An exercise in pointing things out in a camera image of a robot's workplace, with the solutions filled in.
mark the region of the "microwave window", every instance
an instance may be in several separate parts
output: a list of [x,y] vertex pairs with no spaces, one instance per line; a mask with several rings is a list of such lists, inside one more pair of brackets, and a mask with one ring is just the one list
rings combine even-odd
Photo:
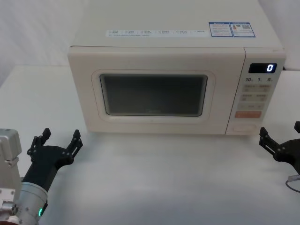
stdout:
[[124,116],[201,116],[207,76],[101,74],[106,113]]

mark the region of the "cable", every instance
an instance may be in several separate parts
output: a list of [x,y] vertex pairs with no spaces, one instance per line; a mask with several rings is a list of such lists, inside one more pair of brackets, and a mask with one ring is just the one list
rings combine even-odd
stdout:
[[300,175],[289,176],[288,179],[287,179],[287,181],[285,182],[285,185],[286,185],[289,189],[291,189],[291,190],[293,190],[293,191],[295,191],[295,192],[297,192],[297,193],[300,193],[300,190],[296,190],[296,189],[292,188],[292,187],[288,184],[289,182],[293,182],[293,181],[296,181],[296,180],[300,180]]

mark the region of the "microwave oven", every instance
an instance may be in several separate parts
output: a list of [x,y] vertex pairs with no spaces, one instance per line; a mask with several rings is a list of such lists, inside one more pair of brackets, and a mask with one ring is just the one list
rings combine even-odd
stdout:
[[253,135],[285,53],[256,0],[92,0],[68,59],[90,131]]

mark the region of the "control panel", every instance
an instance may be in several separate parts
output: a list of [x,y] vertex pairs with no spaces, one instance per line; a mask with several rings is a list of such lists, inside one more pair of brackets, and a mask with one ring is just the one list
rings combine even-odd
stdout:
[[284,53],[247,55],[234,99],[226,134],[252,134],[259,130],[284,64]]

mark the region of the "white tabletop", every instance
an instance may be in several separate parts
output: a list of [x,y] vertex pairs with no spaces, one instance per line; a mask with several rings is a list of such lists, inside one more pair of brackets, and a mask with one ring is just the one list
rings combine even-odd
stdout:
[[[265,117],[279,143],[299,138],[300,72],[284,71]],[[15,67],[0,88],[0,127],[19,131],[26,150],[49,127],[83,148],[59,170],[41,225],[298,225],[300,195],[285,186],[296,171],[258,145],[259,136],[88,133],[68,67]]]

